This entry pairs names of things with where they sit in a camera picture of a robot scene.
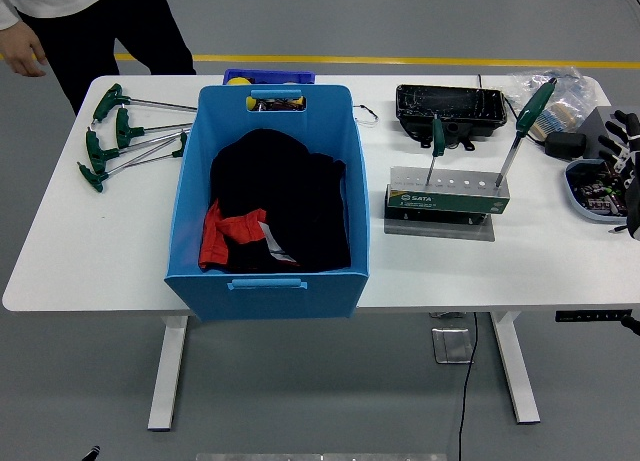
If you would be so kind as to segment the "person's right hand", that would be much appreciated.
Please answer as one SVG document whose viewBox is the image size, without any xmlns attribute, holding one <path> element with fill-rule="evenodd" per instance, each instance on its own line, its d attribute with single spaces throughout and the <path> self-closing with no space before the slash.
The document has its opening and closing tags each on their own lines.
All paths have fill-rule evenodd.
<svg viewBox="0 0 640 461">
<path fill-rule="evenodd" d="M 23 21 L 1 30 L 1 55 L 9 68 L 24 77 L 42 77 L 47 64 L 36 33 Z"/>
</svg>

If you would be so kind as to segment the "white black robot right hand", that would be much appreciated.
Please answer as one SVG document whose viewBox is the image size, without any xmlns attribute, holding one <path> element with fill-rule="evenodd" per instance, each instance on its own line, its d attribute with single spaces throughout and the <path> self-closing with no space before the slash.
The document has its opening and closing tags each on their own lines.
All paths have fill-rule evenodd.
<svg viewBox="0 0 640 461">
<path fill-rule="evenodd" d="M 639 118 L 635 112 L 616 109 L 615 122 L 607 121 L 606 130 L 619 138 L 599 135 L 598 142 L 605 148 L 600 156 L 613 164 L 625 188 L 627 208 L 626 228 L 632 238 L 639 239 Z"/>
</svg>

